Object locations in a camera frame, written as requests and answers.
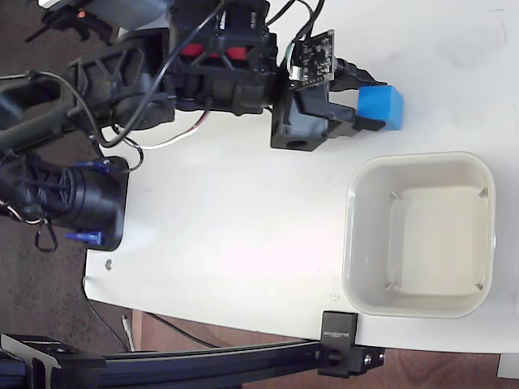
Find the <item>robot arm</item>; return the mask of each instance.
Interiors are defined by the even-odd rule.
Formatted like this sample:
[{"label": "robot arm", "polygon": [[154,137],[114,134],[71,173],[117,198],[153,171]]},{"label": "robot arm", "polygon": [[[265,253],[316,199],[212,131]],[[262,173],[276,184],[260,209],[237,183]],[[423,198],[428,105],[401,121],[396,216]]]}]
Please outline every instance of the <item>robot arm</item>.
[{"label": "robot arm", "polygon": [[[133,2],[113,7],[120,1],[62,0],[46,17],[55,20],[60,12],[70,16],[96,10],[103,2],[110,5],[97,8],[100,19],[118,19],[132,27],[148,21],[148,14],[138,12]],[[290,55],[278,66],[277,37],[267,27],[266,0],[141,3],[150,3],[150,18],[165,13],[169,28],[128,32],[115,44],[72,62],[61,75],[29,71],[0,77],[0,159],[8,160],[0,165],[4,213],[13,215],[6,212],[8,204],[19,220],[52,220],[73,229],[71,237],[100,250],[117,247],[127,165],[119,161],[116,166],[100,155],[87,165],[64,168],[30,155],[71,129],[83,131],[99,150],[99,144],[112,147],[124,140],[130,130],[172,122],[176,109],[234,115],[271,109],[271,146],[312,151],[326,139],[385,125],[384,120],[359,117],[354,108],[329,102],[330,92],[384,85],[335,57],[333,31],[294,39]],[[50,111],[25,119],[30,108],[47,103],[54,103]],[[121,129],[117,142],[103,138],[105,126]],[[144,157],[139,146],[134,147]],[[39,171],[46,173],[35,175]],[[17,177],[23,178],[23,185],[12,185],[19,182]],[[52,183],[51,190],[43,177],[59,178],[59,185]]]}]

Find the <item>white cable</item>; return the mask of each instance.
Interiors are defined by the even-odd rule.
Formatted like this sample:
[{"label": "white cable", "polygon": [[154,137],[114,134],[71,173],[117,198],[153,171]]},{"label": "white cable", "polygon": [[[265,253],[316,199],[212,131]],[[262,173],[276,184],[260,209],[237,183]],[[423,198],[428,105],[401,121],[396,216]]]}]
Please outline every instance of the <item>white cable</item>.
[{"label": "white cable", "polygon": [[11,205],[7,205],[6,202],[0,200],[0,207],[5,207],[9,212],[11,212],[16,219],[19,221],[22,221],[27,224],[39,224],[41,222],[41,219],[38,220],[25,220]]},{"label": "white cable", "polygon": [[158,150],[159,148],[167,147],[173,143],[178,142],[181,139],[187,138],[188,136],[193,135],[198,130],[198,127],[200,127],[200,125],[205,121],[205,119],[207,119],[209,114],[210,114],[209,111],[205,111],[202,114],[202,116],[200,117],[200,119],[198,119],[196,121],[196,123],[193,126],[191,126],[191,128],[189,130],[186,130],[178,135],[175,135],[173,138],[168,139],[163,143],[159,143],[154,146],[140,146],[140,148],[142,148],[143,150]]}]

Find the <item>black bracket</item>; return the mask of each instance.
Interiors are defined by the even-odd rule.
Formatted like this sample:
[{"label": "black bracket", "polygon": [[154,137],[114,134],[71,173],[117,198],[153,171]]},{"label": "black bracket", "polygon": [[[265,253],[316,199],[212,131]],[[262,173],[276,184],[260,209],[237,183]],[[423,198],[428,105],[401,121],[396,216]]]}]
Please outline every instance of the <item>black bracket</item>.
[{"label": "black bracket", "polygon": [[2,349],[28,367],[31,389],[94,389],[106,367],[104,358],[46,336],[2,335]]},{"label": "black bracket", "polygon": [[357,314],[323,312],[319,374],[348,378],[384,364],[385,348],[355,344]]},{"label": "black bracket", "polygon": [[0,353],[0,387],[27,379],[31,389],[210,389],[313,369],[318,369],[321,375],[348,378],[384,364],[383,348],[354,343],[356,326],[356,314],[324,312],[320,342],[296,340],[180,353],[136,352],[105,357],[84,353],[44,336],[2,335],[2,349],[22,362],[17,364]]},{"label": "black bracket", "polygon": [[79,34],[82,42],[87,41],[90,38],[90,31],[93,31],[97,33],[100,40],[105,42],[105,45],[110,46],[110,38],[114,31],[112,26],[98,19],[95,15],[82,11],[82,7],[90,2],[91,0],[83,0],[77,2],[74,6],[66,5],[57,11],[46,11],[41,18],[44,26],[29,36],[25,42],[34,41],[50,29],[64,32],[72,28]]}]

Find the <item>plastic container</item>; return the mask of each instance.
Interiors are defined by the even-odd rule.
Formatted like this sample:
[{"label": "plastic container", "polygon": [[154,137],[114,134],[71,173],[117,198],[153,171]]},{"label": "plastic container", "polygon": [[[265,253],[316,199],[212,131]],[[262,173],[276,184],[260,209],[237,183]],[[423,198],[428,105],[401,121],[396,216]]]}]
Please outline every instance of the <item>plastic container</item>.
[{"label": "plastic container", "polygon": [[494,246],[494,178],[474,154],[375,158],[350,183],[343,286],[364,314],[470,314],[490,291]]}]

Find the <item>circuit board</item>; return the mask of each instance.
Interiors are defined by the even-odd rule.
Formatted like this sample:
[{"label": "circuit board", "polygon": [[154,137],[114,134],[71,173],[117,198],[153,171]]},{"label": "circuit board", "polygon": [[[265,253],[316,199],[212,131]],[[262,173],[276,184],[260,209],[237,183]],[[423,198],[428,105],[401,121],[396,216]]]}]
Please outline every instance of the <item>circuit board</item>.
[{"label": "circuit board", "polygon": [[297,43],[290,75],[294,85],[293,89],[300,90],[333,81],[335,72],[334,36],[335,32],[329,30],[313,36],[308,41]]}]

